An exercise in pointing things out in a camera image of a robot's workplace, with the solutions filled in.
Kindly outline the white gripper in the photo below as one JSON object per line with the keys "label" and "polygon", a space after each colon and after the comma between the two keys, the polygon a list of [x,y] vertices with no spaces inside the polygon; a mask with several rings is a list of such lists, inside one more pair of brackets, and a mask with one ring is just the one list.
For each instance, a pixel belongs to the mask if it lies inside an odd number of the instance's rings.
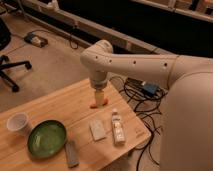
{"label": "white gripper", "polygon": [[107,86],[107,78],[106,77],[91,77],[90,85],[95,91],[95,103],[97,107],[101,107],[104,103],[104,89]]}

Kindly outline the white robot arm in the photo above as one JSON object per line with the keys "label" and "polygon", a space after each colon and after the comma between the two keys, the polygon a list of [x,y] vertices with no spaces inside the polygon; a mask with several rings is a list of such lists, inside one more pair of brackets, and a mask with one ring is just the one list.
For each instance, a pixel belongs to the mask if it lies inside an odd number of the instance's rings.
{"label": "white robot arm", "polygon": [[100,40],[81,54],[91,86],[109,72],[167,90],[159,171],[213,171],[213,58],[177,54],[115,54]]}

